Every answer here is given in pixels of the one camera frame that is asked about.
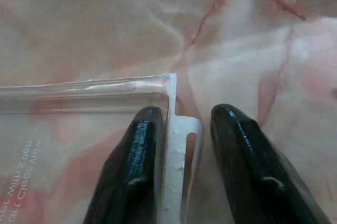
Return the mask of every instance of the marble surface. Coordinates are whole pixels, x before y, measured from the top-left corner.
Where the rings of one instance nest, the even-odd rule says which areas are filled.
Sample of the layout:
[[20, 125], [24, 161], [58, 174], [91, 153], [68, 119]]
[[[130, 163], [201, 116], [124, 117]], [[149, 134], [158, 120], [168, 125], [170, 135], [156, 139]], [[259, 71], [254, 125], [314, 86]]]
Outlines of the marble surface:
[[259, 122], [337, 223], [336, 17], [335, 0], [0, 0], [0, 85], [176, 72], [179, 114], [204, 125], [188, 223], [233, 223], [218, 103]]

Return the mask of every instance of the clear plastic packaging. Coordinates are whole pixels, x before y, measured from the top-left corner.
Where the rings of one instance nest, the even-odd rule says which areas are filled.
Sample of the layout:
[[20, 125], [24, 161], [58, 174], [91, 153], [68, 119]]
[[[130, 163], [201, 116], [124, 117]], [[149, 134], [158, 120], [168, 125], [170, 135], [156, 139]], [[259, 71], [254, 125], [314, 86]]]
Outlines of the clear plastic packaging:
[[202, 127], [175, 114], [175, 98], [175, 74], [0, 88], [0, 223], [82, 223], [103, 163], [146, 106], [161, 109], [166, 131], [158, 223], [184, 222]]

